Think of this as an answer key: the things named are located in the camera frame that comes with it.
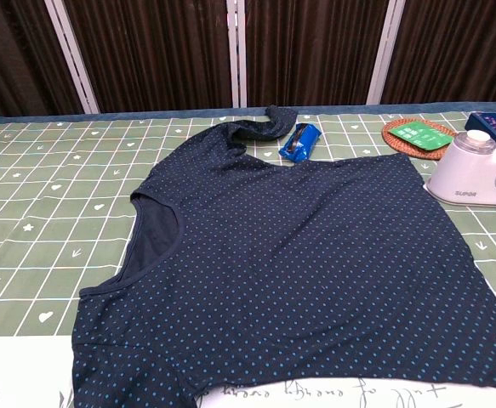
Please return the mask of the green checked tablecloth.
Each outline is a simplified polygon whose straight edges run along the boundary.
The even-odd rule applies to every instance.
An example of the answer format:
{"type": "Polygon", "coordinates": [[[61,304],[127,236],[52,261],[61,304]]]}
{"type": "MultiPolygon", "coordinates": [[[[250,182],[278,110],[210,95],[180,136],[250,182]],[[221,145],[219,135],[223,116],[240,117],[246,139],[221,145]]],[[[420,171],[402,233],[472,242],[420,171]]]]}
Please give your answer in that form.
{"type": "MultiPolygon", "coordinates": [[[[462,130],[482,107],[300,108],[322,130],[311,159],[391,154],[397,118],[462,130]]],[[[189,136],[240,110],[0,119],[0,408],[73,408],[71,327],[78,290],[120,269],[129,194],[189,136]]],[[[445,206],[496,296],[496,207],[445,206]]],[[[496,408],[496,389],[399,380],[305,379],[223,386],[197,408],[496,408]]]]}

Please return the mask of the dark brown pleated curtain panel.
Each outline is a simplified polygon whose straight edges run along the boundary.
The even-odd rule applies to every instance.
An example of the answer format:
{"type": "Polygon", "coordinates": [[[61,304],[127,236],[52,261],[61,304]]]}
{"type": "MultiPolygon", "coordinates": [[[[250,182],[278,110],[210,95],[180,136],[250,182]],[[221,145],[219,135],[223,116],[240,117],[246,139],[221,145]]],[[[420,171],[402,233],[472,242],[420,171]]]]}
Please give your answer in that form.
{"type": "Polygon", "coordinates": [[[226,0],[64,0],[103,113],[232,105],[226,0]]]}
{"type": "Polygon", "coordinates": [[[0,116],[82,112],[44,0],[0,0],[0,116]]]}
{"type": "Polygon", "coordinates": [[[380,101],[496,101],[496,0],[406,0],[380,101]]]}
{"type": "Polygon", "coordinates": [[[245,0],[250,106],[362,105],[389,0],[245,0]]]}

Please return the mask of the white screen frame post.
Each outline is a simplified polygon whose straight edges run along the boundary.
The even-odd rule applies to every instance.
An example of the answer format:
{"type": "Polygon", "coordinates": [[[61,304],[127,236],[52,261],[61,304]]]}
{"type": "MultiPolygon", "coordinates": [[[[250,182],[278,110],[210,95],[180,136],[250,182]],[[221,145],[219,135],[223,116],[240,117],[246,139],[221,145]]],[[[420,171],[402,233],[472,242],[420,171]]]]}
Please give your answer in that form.
{"type": "Polygon", "coordinates": [[[100,107],[64,0],[44,0],[44,3],[83,111],[85,114],[99,114],[100,107]]]}
{"type": "Polygon", "coordinates": [[[373,73],[368,88],[367,105],[379,105],[396,44],[406,0],[389,0],[382,27],[373,73]]]}
{"type": "Polygon", "coordinates": [[[225,5],[232,106],[246,108],[248,106],[246,1],[225,0],[225,5]]]}

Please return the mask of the navy polka dot shirt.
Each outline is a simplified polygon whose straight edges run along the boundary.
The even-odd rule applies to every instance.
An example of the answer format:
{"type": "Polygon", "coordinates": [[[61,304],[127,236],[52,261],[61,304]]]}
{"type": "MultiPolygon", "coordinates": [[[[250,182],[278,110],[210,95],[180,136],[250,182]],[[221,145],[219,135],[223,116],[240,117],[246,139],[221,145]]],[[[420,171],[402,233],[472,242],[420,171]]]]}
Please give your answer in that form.
{"type": "Polygon", "coordinates": [[[197,408],[221,387],[348,378],[496,388],[496,297],[403,154],[278,166],[296,123],[224,122],[132,193],[120,271],[82,289],[74,408],[197,408]]]}

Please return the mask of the white handheld garment steamer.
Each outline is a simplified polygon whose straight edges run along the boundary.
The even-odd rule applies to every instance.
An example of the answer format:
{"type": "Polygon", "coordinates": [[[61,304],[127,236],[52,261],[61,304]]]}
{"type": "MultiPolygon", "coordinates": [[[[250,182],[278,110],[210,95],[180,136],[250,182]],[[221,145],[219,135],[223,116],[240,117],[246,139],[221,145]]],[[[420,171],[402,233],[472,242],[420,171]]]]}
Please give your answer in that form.
{"type": "Polygon", "coordinates": [[[496,142],[481,130],[459,133],[425,183],[436,199],[496,207],[496,142]]]}

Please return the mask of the blue snack packet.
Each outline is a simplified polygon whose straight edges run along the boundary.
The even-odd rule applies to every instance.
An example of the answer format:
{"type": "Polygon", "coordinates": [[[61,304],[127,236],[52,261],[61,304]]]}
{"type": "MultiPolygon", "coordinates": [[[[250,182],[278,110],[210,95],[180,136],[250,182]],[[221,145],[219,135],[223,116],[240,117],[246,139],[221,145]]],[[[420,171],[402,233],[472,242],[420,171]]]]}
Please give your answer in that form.
{"type": "Polygon", "coordinates": [[[296,124],[294,132],[279,150],[280,156],[294,163],[308,160],[321,134],[322,132],[312,124],[296,124]]]}

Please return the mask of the round woven rattan coaster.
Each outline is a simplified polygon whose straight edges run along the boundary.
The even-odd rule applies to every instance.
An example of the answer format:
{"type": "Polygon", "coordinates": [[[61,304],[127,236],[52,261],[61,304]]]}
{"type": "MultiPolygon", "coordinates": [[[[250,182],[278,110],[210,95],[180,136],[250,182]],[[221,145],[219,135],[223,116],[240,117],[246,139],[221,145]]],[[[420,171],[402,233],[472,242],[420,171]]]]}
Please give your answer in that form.
{"type": "Polygon", "coordinates": [[[393,134],[390,133],[390,129],[394,128],[396,126],[402,125],[407,122],[413,122],[413,121],[419,121],[419,122],[425,122],[427,124],[430,124],[434,128],[438,128],[439,130],[444,131],[445,133],[452,134],[454,133],[453,139],[458,135],[457,132],[454,132],[453,130],[449,129],[448,127],[444,127],[441,124],[438,124],[436,122],[431,122],[423,119],[416,119],[416,118],[403,118],[403,119],[397,119],[392,122],[389,122],[384,125],[381,131],[381,135],[383,140],[394,150],[404,153],[408,156],[415,157],[415,158],[420,158],[420,159],[427,159],[427,160],[440,160],[444,152],[446,151],[446,148],[451,144],[448,144],[446,146],[443,146],[440,149],[433,150],[433,151],[426,151],[422,150],[412,144],[409,144],[406,141],[403,141],[399,139],[397,136],[394,136],[393,134]]]}

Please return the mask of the green sachet packet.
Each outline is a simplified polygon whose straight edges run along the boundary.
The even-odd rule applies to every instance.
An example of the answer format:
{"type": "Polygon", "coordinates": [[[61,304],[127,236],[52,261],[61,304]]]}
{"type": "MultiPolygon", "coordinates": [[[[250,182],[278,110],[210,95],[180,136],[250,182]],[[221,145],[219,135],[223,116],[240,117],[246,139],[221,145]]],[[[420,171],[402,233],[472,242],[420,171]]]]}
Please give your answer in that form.
{"type": "Polygon", "coordinates": [[[448,134],[425,122],[413,121],[390,129],[390,133],[422,150],[433,151],[450,144],[454,133],[448,134]]]}

